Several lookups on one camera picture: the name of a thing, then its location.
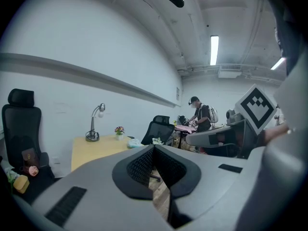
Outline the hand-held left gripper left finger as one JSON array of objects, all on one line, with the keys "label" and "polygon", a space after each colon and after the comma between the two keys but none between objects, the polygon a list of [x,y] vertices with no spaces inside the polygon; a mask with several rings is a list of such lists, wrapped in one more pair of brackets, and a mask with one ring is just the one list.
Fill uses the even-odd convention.
[{"label": "hand-held left gripper left finger", "polygon": [[[13,198],[40,231],[171,231],[173,228],[152,201],[127,197],[112,179],[114,166],[140,150],[125,150],[83,164],[47,188],[32,205],[17,195]],[[48,220],[46,214],[72,187],[86,189],[86,192],[60,227]]]}]

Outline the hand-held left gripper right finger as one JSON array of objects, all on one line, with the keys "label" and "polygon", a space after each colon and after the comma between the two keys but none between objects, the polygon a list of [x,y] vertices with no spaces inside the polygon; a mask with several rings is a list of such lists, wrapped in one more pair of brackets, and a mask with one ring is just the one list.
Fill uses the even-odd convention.
[{"label": "hand-held left gripper right finger", "polygon": [[170,192],[168,223],[179,228],[208,210],[235,182],[246,162],[155,146],[154,165]]}]

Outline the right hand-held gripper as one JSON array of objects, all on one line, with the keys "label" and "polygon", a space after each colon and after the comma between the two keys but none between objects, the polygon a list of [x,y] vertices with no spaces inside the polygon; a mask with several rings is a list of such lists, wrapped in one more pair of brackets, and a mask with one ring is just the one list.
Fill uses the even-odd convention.
[{"label": "right hand-held gripper", "polygon": [[217,134],[236,130],[242,142],[238,158],[247,158],[254,148],[258,135],[276,114],[276,106],[268,96],[254,84],[235,104],[234,109],[226,112],[227,126],[198,132],[186,136],[192,146],[221,146]]}]

